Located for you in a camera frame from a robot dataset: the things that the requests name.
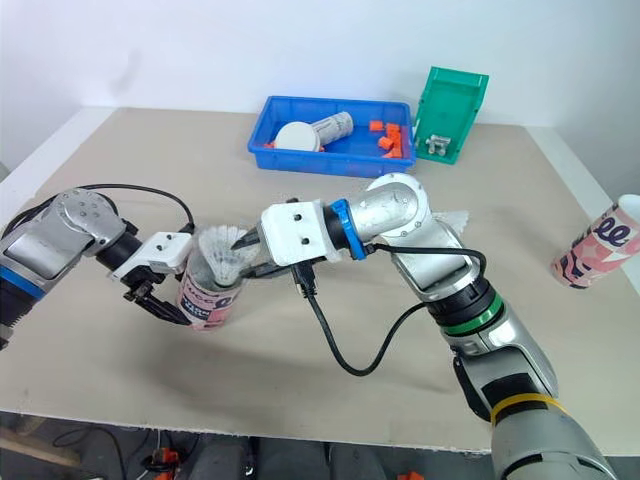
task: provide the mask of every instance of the pink patterned cup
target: pink patterned cup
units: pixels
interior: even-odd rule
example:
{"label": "pink patterned cup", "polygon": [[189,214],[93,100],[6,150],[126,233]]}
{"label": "pink patterned cup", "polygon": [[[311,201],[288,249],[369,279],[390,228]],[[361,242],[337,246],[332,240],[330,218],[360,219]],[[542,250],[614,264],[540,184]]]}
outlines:
{"label": "pink patterned cup", "polygon": [[640,252],[640,195],[623,195],[551,264],[564,285],[587,288]]}

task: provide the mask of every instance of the blue ring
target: blue ring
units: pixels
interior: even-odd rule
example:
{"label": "blue ring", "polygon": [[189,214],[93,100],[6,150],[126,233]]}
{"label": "blue ring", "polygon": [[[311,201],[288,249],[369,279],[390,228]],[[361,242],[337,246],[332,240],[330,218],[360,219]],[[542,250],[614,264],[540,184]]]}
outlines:
{"label": "blue ring", "polygon": [[21,277],[13,270],[9,270],[7,267],[0,267],[0,278],[4,278],[7,282],[14,284],[20,290],[28,293],[36,300],[40,300],[46,295],[46,292],[37,285],[34,285],[26,278]]}
{"label": "blue ring", "polygon": [[367,254],[364,253],[364,245],[358,238],[356,229],[353,227],[353,219],[351,218],[351,208],[349,208],[349,202],[344,198],[336,200],[331,204],[331,210],[333,210],[340,219],[342,229],[349,242],[349,249],[351,250],[351,256],[354,260],[364,260],[367,258]]}

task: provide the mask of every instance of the white table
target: white table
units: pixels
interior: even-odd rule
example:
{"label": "white table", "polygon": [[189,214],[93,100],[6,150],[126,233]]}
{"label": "white table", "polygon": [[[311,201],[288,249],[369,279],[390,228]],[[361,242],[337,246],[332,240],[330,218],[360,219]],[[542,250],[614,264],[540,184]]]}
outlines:
{"label": "white table", "polygon": [[[249,225],[289,196],[332,201],[370,182],[259,170],[246,150],[255,118],[119,110],[85,132],[86,142],[37,199],[85,183],[138,183],[179,195],[199,223]],[[40,165],[34,162],[22,175]],[[605,454],[640,454],[640,297],[623,272],[587,291],[552,278],[550,260],[588,218],[527,131],[475,126],[458,164],[419,161],[413,173],[434,210],[470,211],[464,240],[487,254],[488,278],[547,352],[569,411]],[[162,198],[109,195],[142,238],[184,223]],[[370,361],[416,302],[385,254],[321,265],[317,274],[318,300],[355,365]],[[171,299],[176,290],[167,280],[160,294]],[[0,409],[245,435],[489,447],[489,426],[466,406],[447,345],[425,314],[407,321],[378,371],[355,378],[335,363],[288,277],[250,284],[234,320],[208,333],[157,320],[121,299],[123,292],[97,262],[81,262],[2,352]]]}

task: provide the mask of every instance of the black wire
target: black wire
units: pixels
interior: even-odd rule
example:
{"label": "black wire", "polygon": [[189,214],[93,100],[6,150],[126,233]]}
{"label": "black wire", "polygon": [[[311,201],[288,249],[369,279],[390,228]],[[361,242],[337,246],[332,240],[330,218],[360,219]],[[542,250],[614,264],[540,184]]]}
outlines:
{"label": "black wire", "polygon": [[484,275],[487,269],[487,257],[484,253],[478,250],[471,250],[469,248],[429,248],[429,247],[396,247],[387,245],[385,243],[374,243],[373,248],[375,250],[383,250],[390,253],[413,253],[424,255],[466,255],[468,257],[474,257],[480,262],[480,274]]}
{"label": "black wire", "polygon": [[127,472],[127,474],[129,473],[129,468],[131,467],[131,460],[133,460],[133,457],[135,457],[144,448],[144,446],[149,441],[150,436],[151,436],[151,429],[147,429],[147,433],[142,439],[142,442],[140,442],[140,444],[136,448],[134,448],[133,451],[127,457],[127,460],[125,461],[125,471]]}
{"label": "black wire", "polygon": [[[469,257],[474,257],[478,260],[480,264],[481,275],[484,275],[484,272],[487,268],[487,257],[485,257],[482,252],[471,250],[468,248],[396,247],[384,243],[374,243],[371,245],[367,245],[367,247],[373,248],[373,250],[369,251],[369,253],[373,253],[376,250],[383,250],[390,253],[409,253],[421,255],[466,255]],[[342,353],[340,353],[340,349],[338,348],[335,338],[333,337],[333,333],[331,332],[331,327],[329,327],[329,323],[327,322],[327,319],[325,318],[320,305],[318,305],[318,302],[315,299],[315,290],[309,290],[307,288],[305,291],[305,297],[307,298],[307,300],[309,300],[309,304],[311,305],[313,313],[315,313],[318,322],[320,322],[320,327],[322,328],[322,332],[327,339],[327,343],[329,344],[329,348],[331,349],[333,357],[344,370],[357,377],[364,377],[366,375],[369,375],[376,368],[378,368],[380,362],[382,361],[382,358],[384,357],[384,354],[387,351],[387,348],[389,347],[389,344],[391,343],[391,340],[393,339],[393,336],[396,334],[400,326],[413,313],[427,306],[426,303],[418,303],[406,310],[402,315],[400,315],[398,320],[396,320],[396,322],[391,327],[391,330],[389,330],[389,333],[385,337],[384,342],[382,342],[382,346],[380,347],[380,350],[378,350],[378,354],[373,359],[373,362],[371,362],[371,364],[366,368],[358,369],[349,365],[349,363],[342,356]]]}
{"label": "black wire", "polygon": [[[63,438],[66,438],[81,432],[82,432],[82,435],[80,435],[79,438],[72,440],[70,442],[61,442]],[[120,464],[120,474],[122,476],[122,480],[127,480],[127,470],[124,465],[124,457],[122,456],[122,449],[120,448],[120,442],[118,442],[118,439],[116,438],[116,436],[106,428],[90,426],[90,427],[76,428],[75,430],[69,430],[68,432],[65,432],[62,435],[58,435],[56,438],[54,438],[51,444],[54,447],[70,447],[72,445],[77,445],[78,443],[85,441],[89,437],[89,435],[91,435],[94,432],[102,432],[111,439],[111,441],[113,442],[113,446],[116,448],[116,453],[118,454],[118,463]]]}
{"label": "black wire", "polygon": [[356,377],[364,377],[366,375],[369,375],[376,368],[378,368],[378,365],[380,365],[380,362],[382,361],[382,358],[384,357],[384,354],[386,353],[387,348],[389,347],[389,344],[393,339],[393,336],[396,334],[400,326],[413,313],[427,306],[426,303],[418,303],[413,307],[409,308],[408,310],[406,310],[402,315],[400,315],[400,317],[396,320],[396,322],[391,327],[391,330],[389,330],[389,333],[387,333],[387,336],[385,337],[384,342],[382,342],[382,346],[380,347],[380,350],[378,350],[378,354],[373,359],[373,362],[371,362],[371,364],[367,368],[363,368],[360,370],[349,365],[349,363],[347,363],[347,361],[344,359],[344,357],[340,353],[340,349],[338,348],[338,345],[336,345],[336,341],[333,338],[331,327],[329,327],[329,324],[327,323],[327,319],[325,318],[324,313],[322,313],[322,309],[320,308],[320,305],[318,305],[318,302],[315,296],[309,295],[307,297],[307,300],[309,300],[309,304],[313,309],[313,313],[316,314],[316,317],[318,318],[318,322],[320,322],[320,327],[322,328],[322,332],[324,333],[324,336],[327,339],[327,343],[329,343],[329,348],[331,349],[331,353],[333,353],[334,358],[342,368],[344,368],[351,375],[355,375]]}
{"label": "black wire", "polygon": [[[164,190],[159,190],[157,188],[152,188],[152,187],[145,187],[143,185],[132,185],[132,184],[128,184],[128,183],[94,183],[94,184],[90,184],[90,185],[83,185],[83,186],[76,187],[76,188],[82,188],[82,189],[85,189],[85,190],[99,190],[99,189],[139,190],[139,191],[142,191],[142,192],[149,192],[149,193],[155,193],[157,195],[162,195],[163,197],[170,198],[171,200],[173,200],[174,202],[176,202],[178,205],[180,205],[182,207],[182,209],[184,210],[185,214],[187,215],[187,221],[188,221],[187,226],[188,227],[195,226],[195,221],[193,219],[193,214],[191,213],[191,210],[189,209],[187,204],[184,203],[180,198],[178,198],[175,195],[173,195],[172,193],[165,192]],[[113,201],[109,197],[107,197],[106,195],[102,195],[102,194],[99,194],[99,195],[101,195],[109,203],[109,205],[113,209],[114,213],[116,215],[118,215],[118,209],[116,208],[115,203],[113,203]],[[9,233],[11,233],[15,228],[19,227],[23,223],[28,222],[29,220],[32,220],[33,218],[35,218],[40,212],[42,212],[42,210],[44,210],[49,205],[51,205],[51,203],[56,198],[56,196],[57,195],[54,195],[53,197],[49,197],[47,200],[42,202],[40,205],[37,205],[37,206],[32,207],[32,208],[29,208],[29,209],[25,210],[24,212],[18,214],[16,217],[14,217],[7,224],[6,228],[4,229],[4,232],[2,233],[2,238],[4,238],[7,235],[9,235]]]}
{"label": "black wire", "polygon": [[196,437],[196,440],[193,442],[193,445],[191,446],[191,448],[187,451],[187,453],[184,454],[184,456],[182,457],[182,463],[186,463],[186,461],[189,460],[189,458],[191,457],[191,454],[195,451],[196,447],[198,446],[198,443],[200,442],[200,436],[201,434],[199,433],[198,436]]}
{"label": "black wire", "polygon": [[157,188],[152,188],[152,187],[145,187],[143,185],[132,185],[129,183],[94,183],[91,185],[82,185],[81,187],[77,187],[77,188],[83,188],[85,190],[117,188],[117,189],[123,189],[123,190],[139,190],[141,192],[149,192],[149,193],[155,193],[156,195],[162,195],[163,197],[170,198],[171,200],[176,202],[178,205],[180,205],[184,210],[184,213],[187,215],[187,220],[189,221],[189,223],[191,225],[195,225],[195,221],[193,220],[193,215],[191,213],[191,210],[187,206],[187,204],[184,203],[180,198],[176,197],[173,193],[165,192],[164,190],[159,190]]}

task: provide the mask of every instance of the cup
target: cup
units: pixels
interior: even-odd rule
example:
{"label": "cup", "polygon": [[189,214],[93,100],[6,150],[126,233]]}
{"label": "cup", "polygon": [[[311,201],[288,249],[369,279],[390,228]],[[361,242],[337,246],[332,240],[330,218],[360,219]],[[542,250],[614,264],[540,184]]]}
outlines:
{"label": "cup", "polygon": [[640,252],[640,195],[623,195],[551,264],[564,285],[584,289]]}
{"label": "cup", "polygon": [[244,281],[240,279],[230,287],[204,286],[193,273],[193,264],[196,261],[197,254],[192,253],[180,283],[176,304],[191,320],[191,328],[210,330],[223,325],[229,319]]}

